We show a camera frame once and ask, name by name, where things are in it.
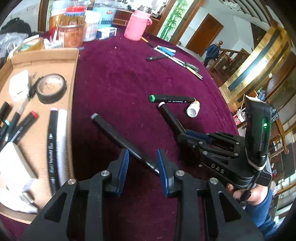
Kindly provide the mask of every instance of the human hand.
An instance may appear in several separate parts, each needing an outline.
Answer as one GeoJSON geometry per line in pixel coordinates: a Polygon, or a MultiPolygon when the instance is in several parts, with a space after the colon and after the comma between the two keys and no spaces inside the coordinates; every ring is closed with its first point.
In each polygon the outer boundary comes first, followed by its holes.
{"type": "MultiPolygon", "coordinates": [[[[234,187],[231,184],[227,184],[228,192],[233,196],[234,199],[240,200],[240,197],[243,195],[246,189],[239,189],[234,191],[234,187]]],[[[248,199],[249,204],[251,205],[258,205],[264,201],[268,193],[268,187],[261,186],[259,184],[256,187],[251,189],[252,195],[248,199]]]]}

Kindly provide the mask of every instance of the table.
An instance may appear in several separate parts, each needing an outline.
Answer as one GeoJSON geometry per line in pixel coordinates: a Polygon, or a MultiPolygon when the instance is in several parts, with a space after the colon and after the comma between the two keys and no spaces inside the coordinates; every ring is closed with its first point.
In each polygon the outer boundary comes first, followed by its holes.
{"type": "MultiPolygon", "coordinates": [[[[153,45],[176,49],[176,57],[199,67],[203,81],[169,59],[147,62],[160,56],[143,41],[133,42],[118,35],[102,41],[84,43],[78,58],[72,109],[72,148],[75,177],[91,178],[116,160],[120,149],[91,122],[93,113],[101,115],[131,143],[153,158],[158,148],[194,177],[207,178],[191,152],[177,145],[173,132],[150,103],[150,94],[185,95],[201,104],[199,115],[189,118],[186,104],[169,108],[187,129],[200,132],[224,131],[238,134],[231,113],[210,74],[196,58],[157,37],[144,34],[153,45]]],[[[172,241],[177,199],[166,199],[159,177],[130,156],[123,194],[108,199],[112,240],[172,241]]]]}

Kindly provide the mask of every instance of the pink cup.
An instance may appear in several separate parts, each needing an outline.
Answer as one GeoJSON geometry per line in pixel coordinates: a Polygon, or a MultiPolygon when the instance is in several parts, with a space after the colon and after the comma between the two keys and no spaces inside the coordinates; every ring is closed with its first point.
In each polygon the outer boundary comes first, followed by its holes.
{"type": "Polygon", "coordinates": [[[133,41],[139,41],[147,26],[152,24],[150,14],[136,10],[128,22],[124,36],[133,41]]]}

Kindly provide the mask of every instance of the person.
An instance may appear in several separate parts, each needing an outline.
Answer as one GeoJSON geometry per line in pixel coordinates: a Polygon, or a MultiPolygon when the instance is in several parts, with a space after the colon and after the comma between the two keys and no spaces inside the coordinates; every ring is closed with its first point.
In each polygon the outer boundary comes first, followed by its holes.
{"type": "Polygon", "coordinates": [[[216,60],[216,58],[219,56],[219,51],[222,44],[223,42],[220,40],[219,43],[212,44],[206,48],[207,56],[204,61],[204,67],[207,67],[211,59],[216,60]]]}
{"type": "MultiPolygon", "coordinates": [[[[236,200],[240,200],[240,197],[245,191],[245,189],[234,191],[233,185],[229,183],[227,184],[227,190],[236,200]]],[[[249,204],[246,206],[245,211],[259,228],[266,240],[276,231],[276,224],[271,220],[268,214],[269,206],[272,201],[272,190],[257,184],[251,192],[252,195],[248,199],[249,204]]]]}

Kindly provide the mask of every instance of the red marker cap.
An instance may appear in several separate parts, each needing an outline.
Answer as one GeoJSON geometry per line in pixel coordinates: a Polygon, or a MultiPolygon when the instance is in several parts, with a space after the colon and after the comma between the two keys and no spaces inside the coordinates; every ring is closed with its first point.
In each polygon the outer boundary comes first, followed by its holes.
{"type": "Polygon", "coordinates": [[[38,119],[38,115],[36,114],[35,111],[31,111],[31,114],[34,116],[35,119],[38,119]]]}

